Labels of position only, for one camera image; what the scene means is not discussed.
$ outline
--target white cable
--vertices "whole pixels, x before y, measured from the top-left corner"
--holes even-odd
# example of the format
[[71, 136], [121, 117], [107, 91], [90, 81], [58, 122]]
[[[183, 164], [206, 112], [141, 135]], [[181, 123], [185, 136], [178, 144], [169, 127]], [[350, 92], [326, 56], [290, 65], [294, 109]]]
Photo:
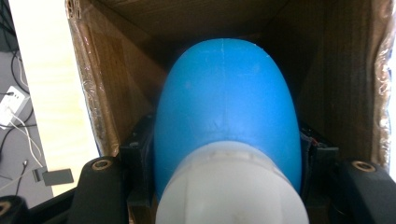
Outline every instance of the white cable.
[[20, 65], [20, 76], [21, 76], [21, 83], [25, 86], [25, 87], [27, 87], [27, 88], [29, 88], [29, 86], [23, 81], [23, 78], [22, 78], [22, 65], [21, 65], [21, 58], [20, 57], [18, 57], [17, 56], [17, 59], [18, 59], [18, 64]]
[[[23, 126], [26, 126], [26, 125], [23, 123], [23, 121], [20, 120], [17, 116], [15, 116], [14, 114], [12, 114], [12, 115], [13, 115], [14, 118], [17, 119], [21, 124], [23, 124]], [[42, 155], [41, 155], [41, 150], [40, 150], [40, 148], [37, 146], [37, 144], [35, 143], [35, 141], [33, 141], [33, 139], [30, 137], [29, 130], [28, 130], [26, 127], [24, 127], [24, 128], [25, 128], [25, 131], [26, 131], [26, 133], [25, 133], [22, 129], [18, 128], [13, 122], [10, 122], [10, 123], [11, 123], [12, 126], [14, 126], [14, 128], [18, 129], [20, 132], [24, 133], [24, 134], [27, 136], [28, 142], [29, 142], [30, 153], [32, 154], [33, 158], [34, 158], [35, 161], [38, 163], [38, 165], [40, 165], [40, 167], [43, 167], [43, 164], [41, 164], [41, 162], [38, 160], [38, 158], [35, 156], [35, 153], [33, 152], [32, 143], [33, 143], [33, 144], [35, 145], [35, 147], [37, 148], [37, 150], [38, 150], [38, 152], [39, 152], [39, 154], [40, 154], [40, 159], [41, 159], [41, 157], [42, 157]]]
[[[18, 118], [17, 116], [15, 116], [15, 114], [12, 114], [12, 116], [13, 116], [15, 119], [17, 119], [23, 126], [26, 126], [26, 124], [25, 124], [20, 118]], [[37, 149], [38, 154], [39, 154], [39, 157], [38, 157], [38, 158], [41, 159], [41, 157], [42, 157], [43, 155], [41, 154], [40, 148], [37, 146], [37, 144], [35, 143], [35, 141], [33, 141], [33, 139], [30, 137], [27, 127], [24, 127], [24, 128], [25, 128], [25, 130], [26, 130], [26, 133], [24, 133], [24, 134], [25, 134], [25, 135], [29, 138], [29, 140], [32, 141], [32, 143], [35, 145], [35, 148]]]

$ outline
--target white cylinder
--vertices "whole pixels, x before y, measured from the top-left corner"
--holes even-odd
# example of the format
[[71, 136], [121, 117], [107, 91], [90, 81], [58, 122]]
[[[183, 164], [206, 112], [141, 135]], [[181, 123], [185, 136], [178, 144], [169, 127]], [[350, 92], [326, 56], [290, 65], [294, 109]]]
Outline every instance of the white cylinder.
[[156, 223], [308, 223], [308, 217], [271, 159], [247, 144], [224, 141], [196, 149], [178, 166]]

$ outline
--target cable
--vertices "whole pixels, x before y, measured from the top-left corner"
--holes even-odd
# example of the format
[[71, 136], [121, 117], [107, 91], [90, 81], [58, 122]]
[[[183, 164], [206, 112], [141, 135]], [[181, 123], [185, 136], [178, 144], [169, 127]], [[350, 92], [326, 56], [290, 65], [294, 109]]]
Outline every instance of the cable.
[[20, 57], [18, 57], [18, 56], [17, 56], [17, 59], [18, 59], [18, 64], [20, 65], [20, 78], [21, 78], [21, 83], [22, 83], [25, 87], [29, 88], [29, 86], [28, 86], [26, 83], [24, 83], [24, 81], [23, 81], [23, 79], [22, 79], [22, 65], [21, 65], [22, 59], [21, 59]]
[[15, 35], [14, 31], [6, 27], [2, 22], [0, 22], [0, 28], [2, 28], [4, 31], [7, 31], [11, 35]]
[[23, 175], [20, 175], [17, 179], [14, 179], [12, 181], [10, 181], [8, 184], [4, 185], [2, 188], [0, 188], [0, 191], [7, 188], [8, 186], [12, 185], [13, 183], [15, 183], [16, 181], [19, 181], [19, 178], [22, 178], [26, 175], [29, 175], [31, 171], [35, 170], [37, 168], [37, 165], [33, 167], [33, 169], [29, 170], [29, 173], [25, 173]]
[[[3, 8], [5, 8], [5, 9], [7, 10], [7, 13], [8, 13], [8, 15], [9, 15], [9, 17], [12, 19], [11, 12], [10, 12], [9, 8], [7, 7], [6, 3], [4, 2], [4, 0], [1, 1], [0, 12], [3, 12]], [[7, 20], [3, 20], [2, 22], [6, 22], [6, 23], [8, 24], [8, 26], [10, 26]], [[7, 38], [7, 34], [6, 34], [6, 29], [3, 29], [3, 35], [4, 35], [4, 39], [6, 40], [6, 43], [7, 43], [8, 48], [11, 50], [12, 47], [11, 47], [11, 45], [9, 44], [9, 41], [8, 41], [8, 38]]]
[[12, 20], [11, 10], [8, 8], [6, 2], [5, 2], [4, 0], [2, 0], [2, 2], [1, 2], [1, 12], [2, 12], [2, 13], [0, 13], [0, 16], [3, 18], [3, 21], [7, 23], [9, 29], [10, 29], [10, 30], [12, 31], [12, 33], [13, 33], [12, 35], [16, 36], [15, 29], [14, 29], [13, 26], [11, 26], [11, 24], [8, 22], [8, 20], [7, 20], [7, 18], [6, 18], [6, 15], [3, 15], [3, 9], [4, 9], [4, 8], [6, 9], [8, 16], [11, 18], [10, 21], [11, 21], [12, 23], [14, 23], [13, 20]]
[[[20, 123], [22, 123], [23, 125], [24, 125], [24, 123], [23, 123], [23, 121], [20, 119], [20, 118], [18, 118], [17, 116], [15, 116], [15, 114], [12, 114], [12, 116], [15, 118], [15, 119], [17, 119]], [[38, 150], [38, 154], [40, 155], [39, 156], [39, 159], [41, 159], [41, 157], [42, 157], [42, 155], [41, 155], [41, 150], [40, 150], [40, 148], [37, 146], [37, 144], [35, 143], [35, 141], [33, 141], [33, 139], [30, 137], [30, 134], [29, 134], [29, 131], [27, 130], [27, 128], [26, 127], [24, 127], [24, 129], [26, 130], [26, 136], [29, 138], [29, 148], [30, 148], [30, 151], [33, 153], [33, 150], [32, 150], [32, 145], [31, 145], [31, 142], [35, 145], [35, 148], [37, 148], [37, 150]]]
[[22, 164], [23, 170], [22, 170], [20, 177], [18, 178], [17, 191], [15, 192], [15, 196], [18, 196], [18, 191], [20, 191], [21, 181], [22, 181], [23, 174], [26, 171], [27, 162], [28, 162], [28, 160], [24, 161]]
[[[21, 125], [21, 124], [18, 124], [17, 125], [17, 127], [19, 127], [19, 128], [32, 128], [32, 127], [35, 127], [35, 126], [37, 126], [37, 124], [27, 124], [27, 125]], [[14, 126], [8, 126], [8, 125], [3, 125], [3, 124], [0, 124], [0, 127], [3, 127], [3, 128], [14, 128]]]
[[7, 179], [7, 180], [12, 180], [10, 177], [8, 177], [8, 176], [4, 176], [4, 175], [0, 175], [0, 177], [2, 177], [2, 178], [4, 178], [4, 179]]
[[17, 81], [17, 78], [16, 78], [16, 76], [15, 76], [15, 72], [14, 72], [14, 60], [15, 60], [15, 58], [18, 58], [17, 53], [18, 53], [18, 51], [15, 50], [15, 51], [13, 52], [13, 54], [12, 54], [12, 59], [11, 59], [11, 74], [12, 74], [12, 77], [14, 78], [14, 80], [15, 80], [15, 83], [17, 83], [17, 85], [18, 85], [23, 91], [25, 91], [26, 93], [28, 93], [28, 94], [30, 95], [30, 92], [29, 92], [28, 90], [26, 90], [26, 89]]
[[17, 126], [14, 126], [16, 129], [18, 129], [21, 133], [24, 133], [26, 136], [27, 136], [27, 138], [28, 138], [28, 142], [29, 142], [29, 149], [30, 149], [30, 153], [32, 154], [32, 156], [33, 156], [33, 159], [35, 159], [35, 161], [38, 163], [38, 165], [40, 165], [40, 167], [43, 167], [43, 164], [41, 164], [41, 162], [38, 160], [38, 158], [35, 156], [35, 153], [33, 152], [33, 149], [32, 149], [32, 143], [35, 145], [35, 147], [37, 148], [37, 151], [39, 151], [39, 154], [40, 154], [40, 159], [41, 159], [41, 150], [40, 150], [40, 148], [38, 148], [38, 146], [37, 146], [37, 144], [35, 143], [35, 141], [33, 141], [33, 139], [30, 137], [30, 135], [29, 135], [29, 131], [27, 130], [27, 128], [25, 128], [25, 130], [26, 130], [26, 133], [22, 130], [22, 129], [20, 129], [20, 128], [18, 128]]
[[3, 15], [3, 6], [1, 6], [1, 11], [0, 11], [0, 17], [2, 19], [2, 27], [7, 29], [7, 31], [11, 34], [11, 35], [15, 35], [15, 31], [12, 28], [12, 26], [9, 24], [6, 15]]
[[[33, 116], [33, 112], [34, 112], [34, 110], [33, 110], [33, 107], [32, 107], [32, 110], [30, 111], [29, 116], [24, 120], [24, 123], [27, 122]], [[13, 126], [3, 126], [3, 127], [7, 127], [7, 128], [10, 128], [10, 129], [8, 129], [6, 135], [4, 135], [3, 142], [0, 145], [0, 155], [3, 152], [3, 146], [4, 146], [4, 143], [6, 142], [6, 139], [7, 139], [8, 135], [9, 135], [9, 133], [11, 133], [12, 130], [15, 129]]]

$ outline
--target cardboard wall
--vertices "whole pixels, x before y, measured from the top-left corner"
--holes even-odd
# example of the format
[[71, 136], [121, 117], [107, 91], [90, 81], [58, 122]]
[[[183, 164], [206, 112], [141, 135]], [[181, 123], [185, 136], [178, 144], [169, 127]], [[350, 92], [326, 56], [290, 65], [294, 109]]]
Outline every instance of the cardboard wall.
[[[374, 61], [389, 20], [379, 20], [378, 13], [390, 0], [69, 2], [80, 4], [80, 15], [70, 20], [80, 73], [97, 64], [96, 80], [105, 92], [100, 110], [109, 112], [103, 128], [113, 130], [115, 142], [155, 109], [166, 74], [184, 49], [236, 37], [274, 58], [298, 116], [339, 146], [343, 158], [370, 160], [377, 150]], [[94, 57], [84, 53], [85, 36]]]

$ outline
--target blue balloon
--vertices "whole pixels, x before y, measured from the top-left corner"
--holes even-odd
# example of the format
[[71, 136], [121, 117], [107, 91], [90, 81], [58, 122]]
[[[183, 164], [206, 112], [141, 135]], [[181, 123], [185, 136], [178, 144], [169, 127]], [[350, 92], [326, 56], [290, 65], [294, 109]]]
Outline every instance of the blue balloon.
[[204, 41], [173, 66], [155, 124], [158, 199], [186, 156], [217, 141], [259, 149], [300, 190], [302, 156], [289, 89], [271, 57], [244, 40]]

